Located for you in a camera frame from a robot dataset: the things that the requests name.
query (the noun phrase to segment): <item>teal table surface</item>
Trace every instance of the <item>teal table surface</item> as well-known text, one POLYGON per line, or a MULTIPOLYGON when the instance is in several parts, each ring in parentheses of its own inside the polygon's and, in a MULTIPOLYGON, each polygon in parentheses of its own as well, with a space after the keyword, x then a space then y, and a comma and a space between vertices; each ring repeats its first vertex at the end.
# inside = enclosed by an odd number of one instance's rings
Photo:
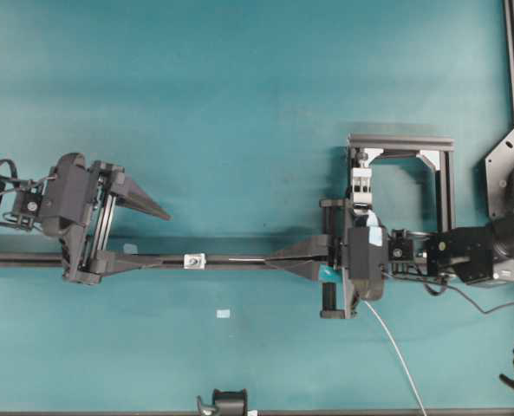
MULTIPOLYGON (((479 162, 510 128, 495 0, 0 1, 0 158, 27 178, 72 151, 124 165, 172 221, 118 209, 118 250, 267 252, 317 233, 349 133, 454 138, 458 224, 483 224, 479 162)), ((435 226, 418 160, 380 163, 374 197, 388 227, 435 226)), ((485 307, 514 299, 514 285, 465 290, 485 307)), ((0 270, 0 410, 194 410, 214 387, 247 388, 258 409, 416 407, 374 317, 320 320, 320 303, 281 271, 82 287, 0 270)), ((426 406, 514 407, 498 380, 514 307, 482 316, 391 282, 375 306, 426 406)))

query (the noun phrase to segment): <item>black clamp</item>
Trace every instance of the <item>black clamp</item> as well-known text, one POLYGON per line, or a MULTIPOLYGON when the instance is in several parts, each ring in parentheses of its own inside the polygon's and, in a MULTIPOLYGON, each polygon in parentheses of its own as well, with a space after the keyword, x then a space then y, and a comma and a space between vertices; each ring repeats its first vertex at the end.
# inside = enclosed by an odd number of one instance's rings
POLYGON ((247 390, 221 392, 214 389, 211 406, 197 396, 197 410, 200 416, 247 416, 247 390))

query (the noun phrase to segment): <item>metal bracket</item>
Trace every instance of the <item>metal bracket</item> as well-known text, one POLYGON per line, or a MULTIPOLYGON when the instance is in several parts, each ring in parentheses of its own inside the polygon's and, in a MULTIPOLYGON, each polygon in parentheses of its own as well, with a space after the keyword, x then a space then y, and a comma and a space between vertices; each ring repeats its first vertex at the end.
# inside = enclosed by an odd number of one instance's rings
POLYGON ((374 159, 401 159, 417 157, 435 174, 438 231, 455 227, 455 198, 453 183, 453 140, 444 137, 413 137, 370 134, 350 134, 348 155, 353 166, 369 164, 374 159), (360 153, 372 153, 362 158, 360 153))
POLYGON ((206 266, 205 253, 185 254, 184 255, 184 269, 204 270, 205 266, 206 266))
POLYGON ((514 169, 514 128, 484 159, 490 218, 501 217, 508 210, 506 188, 514 169))

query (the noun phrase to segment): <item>wire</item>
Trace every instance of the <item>wire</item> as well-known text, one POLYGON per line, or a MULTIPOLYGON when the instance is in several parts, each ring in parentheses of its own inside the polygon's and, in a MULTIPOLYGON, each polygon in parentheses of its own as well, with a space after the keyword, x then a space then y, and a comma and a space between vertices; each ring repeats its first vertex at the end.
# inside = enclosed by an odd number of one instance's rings
POLYGON ((381 319, 381 316, 376 311, 376 309, 374 309, 374 307, 367 301, 363 301, 363 302, 365 305, 368 306, 368 308, 370 309, 370 312, 372 312, 372 314, 376 317, 376 319, 380 323, 381 327, 384 328, 384 331, 386 331, 387 338, 389 338, 392 345, 394 346, 395 352, 397 353, 397 356, 399 357, 399 360, 401 361, 401 365, 403 366, 403 369, 405 370, 405 373, 407 374, 407 378, 409 379, 409 383, 411 385, 411 388, 413 389, 414 397, 416 398, 416 401, 419 403, 420 410, 422 411, 423 416, 428 416, 426 413, 426 409, 424 408, 424 405, 422 404, 422 398, 420 397, 419 390, 416 388, 416 385, 414 384, 414 379, 413 379, 413 376, 411 375, 411 372, 409 371, 407 362, 405 361, 403 354, 399 350, 399 347, 397 346, 397 342, 395 342, 395 339, 393 338, 392 333, 390 332, 390 330, 387 327, 384 320, 381 319))
MULTIPOLYGON (((394 280, 401 280, 403 282, 412 282, 412 283, 424 283, 423 279, 420 279, 420 280, 419 279, 409 279, 408 277, 398 277, 398 276, 390 275, 389 273, 386 273, 386 272, 382 272, 382 273, 384 276, 390 277, 394 280)), ((452 285, 446 284, 446 283, 437 283, 437 282, 428 282, 428 284, 433 284, 435 286, 445 286, 446 288, 448 288, 450 290, 454 290, 455 292, 457 292, 461 296, 463 296, 474 308, 476 308, 483 315, 489 315, 492 312, 495 312, 497 310, 507 308, 509 306, 514 306, 514 301, 513 301, 513 302, 503 303, 498 306, 494 306, 493 308, 490 308, 490 309, 482 309, 482 307, 480 305, 478 305, 471 297, 469 297, 465 292, 463 292, 461 289, 459 289, 455 286, 452 286, 452 285)))
POLYGON ((16 167, 16 163, 14 163, 14 160, 0 159, 0 166, 2 166, 4 164, 8 165, 8 168, 10 169, 10 176, 13 179, 17 179, 17 167, 16 167))
POLYGON ((32 189, 32 188, 36 188, 38 187, 39 185, 41 185, 42 183, 46 182, 47 180, 52 180, 52 179, 56 179, 56 176, 55 175, 52 175, 52 176, 43 176, 42 178, 36 180, 36 181, 31 181, 29 184, 27 185, 20 185, 19 187, 16 187, 16 188, 12 188, 12 189, 8 189, 6 191, 2 191, 0 192, 0 198, 3 196, 3 195, 6 195, 6 194, 9 194, 9 193, 12 193, 12 192, 18 192, 18 191, 28 191, 29 189, 32 189))
POLYGON ((424 281, 424 289, 426 289, 426 292, 428 292, 429 295, 439 296, 439 295, 443 295, 446 292, 447 282, 442 282, 442 286, 441 286, 440 290, 434 290, 428 285, 426 276, 424 275, 424 273, 422 273, 422 270, 420 269, 419 265, 417 263, 413 263, 411 265, 414 267, 414 269, 417 271, 417 273, 422 277, 422 280, 424 281))

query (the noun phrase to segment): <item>gripper jaw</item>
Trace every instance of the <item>gripper jaw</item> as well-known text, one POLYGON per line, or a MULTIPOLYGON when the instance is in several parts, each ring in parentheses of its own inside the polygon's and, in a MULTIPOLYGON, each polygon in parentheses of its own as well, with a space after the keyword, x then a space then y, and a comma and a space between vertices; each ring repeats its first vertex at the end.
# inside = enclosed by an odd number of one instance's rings
POLYGON ((103 276, 127 270, 116 268, 112 261, 107 270, 100 270, 98 257, 101 253, 112 254, 106 251, 106 245, 116 205, 170 219, 121 166, 97 160, 87 169, 82 154, 69 153, 60 158, 50 174, 54 179, 48 182, 36 222, 45 235, 59 239, 62 277, 66 281, 95 284, 103 276))

